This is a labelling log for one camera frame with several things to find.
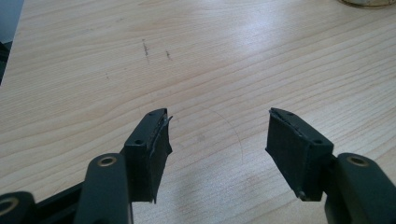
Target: table surface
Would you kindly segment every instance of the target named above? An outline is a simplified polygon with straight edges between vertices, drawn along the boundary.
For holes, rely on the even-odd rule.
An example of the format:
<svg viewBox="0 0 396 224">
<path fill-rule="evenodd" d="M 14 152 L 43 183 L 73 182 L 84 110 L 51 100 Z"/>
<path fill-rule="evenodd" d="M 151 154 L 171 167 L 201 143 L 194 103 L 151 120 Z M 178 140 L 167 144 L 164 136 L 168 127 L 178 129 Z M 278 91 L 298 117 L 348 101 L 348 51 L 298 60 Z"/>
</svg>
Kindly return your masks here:
<svg viewBox="0 0 396 224">
<path fill-rule="evenodd" d="M 271 107 L 396 182 L 396 7 L 335 0 L 25 0 L 0 87 L 0 193 L 41 201 L 167 107 L 173 154 L 136 223 L 326 223 L 265 152 Z"/>
</svg>

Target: light wood tabletop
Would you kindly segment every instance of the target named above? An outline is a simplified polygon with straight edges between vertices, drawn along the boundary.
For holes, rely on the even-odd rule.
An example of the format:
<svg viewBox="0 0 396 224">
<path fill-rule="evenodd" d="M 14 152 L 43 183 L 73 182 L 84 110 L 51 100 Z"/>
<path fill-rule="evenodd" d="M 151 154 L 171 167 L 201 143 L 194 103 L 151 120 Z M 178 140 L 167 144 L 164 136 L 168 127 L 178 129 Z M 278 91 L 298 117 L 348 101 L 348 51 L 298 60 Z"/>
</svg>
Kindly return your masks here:
<svg viewBox="0 0 396 224">
<path fill-rule="evenodd" d="M 173 154 L 135 223 L 327 223 L 265 152 L 271 107 L 396 182 L 396 7 L 25 0 L 0 87 L 0 194 L 39 202 L 167 107 Z"/>
</svg>

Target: wood grain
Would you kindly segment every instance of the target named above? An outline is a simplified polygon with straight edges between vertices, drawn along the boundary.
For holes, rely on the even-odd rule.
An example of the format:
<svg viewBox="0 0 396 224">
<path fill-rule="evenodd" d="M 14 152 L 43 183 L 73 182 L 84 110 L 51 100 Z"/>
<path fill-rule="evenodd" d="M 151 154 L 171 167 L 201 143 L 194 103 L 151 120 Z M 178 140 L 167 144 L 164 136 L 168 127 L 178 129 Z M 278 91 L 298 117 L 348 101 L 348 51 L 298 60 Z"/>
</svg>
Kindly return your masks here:
<svg viewBox="0 0 396 224">
<path fill-rule="evenodd" d="M 287 109 L 396 182 L 396 7 L 26 0 L 0 87 L 0 193 L 41 201 L 168 107 L 174 153 L 136 223 L 326 223 L 264 151 Z"/>
</svg>

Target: wooden table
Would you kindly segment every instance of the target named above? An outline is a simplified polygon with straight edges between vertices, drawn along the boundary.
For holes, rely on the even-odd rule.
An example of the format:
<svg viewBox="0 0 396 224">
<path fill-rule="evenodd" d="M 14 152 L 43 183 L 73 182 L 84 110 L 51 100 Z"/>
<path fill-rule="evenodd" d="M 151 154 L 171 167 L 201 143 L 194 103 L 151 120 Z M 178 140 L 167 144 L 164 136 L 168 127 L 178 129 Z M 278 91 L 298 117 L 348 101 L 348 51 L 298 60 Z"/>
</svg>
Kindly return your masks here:
<svg viewBox="0 0 396 224">
<path fill-rule="evenodd" d="M 26 0 L 0 87 L 0 193 L 41 201 L 174 116 L 158 203 L 135 223 L 326 223 L 264 151 L 268 110 L 396 182 L 396 7 L 335 0 Z"/>
</svg>

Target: table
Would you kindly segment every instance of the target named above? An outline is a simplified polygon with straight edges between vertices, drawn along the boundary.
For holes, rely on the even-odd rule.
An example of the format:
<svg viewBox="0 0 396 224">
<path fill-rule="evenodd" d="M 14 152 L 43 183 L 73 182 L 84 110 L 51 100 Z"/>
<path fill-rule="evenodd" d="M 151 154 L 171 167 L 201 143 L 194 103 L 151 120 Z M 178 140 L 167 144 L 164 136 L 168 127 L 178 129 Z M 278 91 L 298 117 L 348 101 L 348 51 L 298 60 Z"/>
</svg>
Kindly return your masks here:
<svg viewBox="0 0 396 224">
<path fill-rule="evenodd" d="M 167 107 L 174 153 L 135 223 L 326 223 L 264 151 L 271 107 L 396 182 L 396 7 L 26 0 L 0 87 L 1 194 L 39 202 Z"/>
</svg>

